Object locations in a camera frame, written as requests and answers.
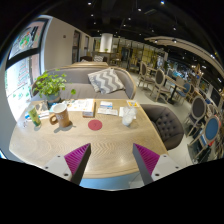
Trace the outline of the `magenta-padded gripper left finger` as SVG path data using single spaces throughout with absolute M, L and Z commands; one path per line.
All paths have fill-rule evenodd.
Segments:
M 85 144 L 66 155 L 57 155 L 52 158 L 43 169 L 79 185 L 89 157 L 91 155 L 91 144 Z

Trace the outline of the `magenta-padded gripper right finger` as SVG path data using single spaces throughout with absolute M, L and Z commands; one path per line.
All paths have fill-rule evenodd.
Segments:
M 181 170 L 167 154 L 158 155 L 136 143 L 133 144 L 133 155 L 145 185 Z

